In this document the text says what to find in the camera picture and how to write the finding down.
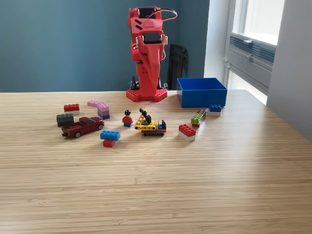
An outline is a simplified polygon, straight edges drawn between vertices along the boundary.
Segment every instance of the lego stack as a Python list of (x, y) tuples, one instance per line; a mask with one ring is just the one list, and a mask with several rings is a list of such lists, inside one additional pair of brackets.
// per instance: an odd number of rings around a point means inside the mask
[(102, 140), (104, 140), (103, 141), (104, 147), (110, 147), (111, 148), (116, 143), (116, 141), (119, 140), (120, 132), (113, 132), (113, 131), (104, 130), (103, 132), (101, 132), (99, 137)]
[(206, 119), (206, 110), (198, 110), (196, 114), (191, 119), (191, 124), (193, 127), (199, 128), (203, 121)]
[(57, 123), (58, 123), (58, 127), (72, 124), (74, 123), (74, 116), (73, 114), (57, 115)]
[(187, 141), (195, 140), (196, 131), (187, 124), (179, 126), (179, 136)]
[(65, 114), (79, 115), (79, 104), (64, 105)]
[(97, 114), (101, 119), (109, 118), (109, 107), (106, 103), (100, 102), (97, 104)]
[(220, 105), (210, 105), (209, 111), (207, 112), (208, 116), (220, 116), (221, 115), (221, 106)]

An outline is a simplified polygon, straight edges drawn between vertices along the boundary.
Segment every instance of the green lego brick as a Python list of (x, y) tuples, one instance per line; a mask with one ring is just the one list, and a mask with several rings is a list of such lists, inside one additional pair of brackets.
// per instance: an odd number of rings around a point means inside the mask
[(196, 113), (193, 118), (191, 119), (191, 123), (192, 124), (199, 124), (200, 121), (202, 121), (203, 119), (203, 115), (202, 114), (199, 114), (199, 113)]

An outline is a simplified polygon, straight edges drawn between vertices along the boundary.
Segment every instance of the white lego brick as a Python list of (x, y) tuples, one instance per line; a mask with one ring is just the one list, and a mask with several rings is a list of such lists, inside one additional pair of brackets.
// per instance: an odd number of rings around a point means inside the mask
[(73, 114), (74, 116), (79, 115), (79, 111), (65, 111), (65, 114)]
[(221, 112), (210, 112), (210, 111), (206, 112), (206, 116), (220, 116), (220, 115)]
[(187, 136), (184, 133), (179, 131), (179, 136), (182, 137), (183, 139), (187, 140), (187, 141), (193, 141), (195, 140), (195, 136)]

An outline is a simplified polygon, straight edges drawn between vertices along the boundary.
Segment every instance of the window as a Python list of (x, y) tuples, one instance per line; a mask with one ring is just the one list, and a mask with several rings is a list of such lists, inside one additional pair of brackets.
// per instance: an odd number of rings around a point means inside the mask
[(267, 94), (283, 8), (284, 0), (231, 0), (223, 81), (229, 89), (244, 84)]
[(232, 32), (277, 45), (284, 0), (236, 0)]
[(246, 82), (243, 78), (235, 74), (234, 72), (229, 72), (229, 83), (228, 83), (228, 89), (243, 89), (247, 90), (249, 93), (254, 95), (259, 101), (261, 101), (263, 104), (267, 104), (267, 96), (253, 87), (251, 84)]

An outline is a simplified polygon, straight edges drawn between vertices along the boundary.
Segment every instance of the teal wall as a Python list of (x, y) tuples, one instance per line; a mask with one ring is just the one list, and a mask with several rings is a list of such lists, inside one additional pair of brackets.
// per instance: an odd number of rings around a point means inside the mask
[[(0, 0), (0, 92), (126, 90), (136, 74), (128, 10), (150, 5), (178, 12), (164, 33), (187, 48), (187, 75), (203, 76), (209, 0)], [(167, 72), (168, 59), (162, 82)]]

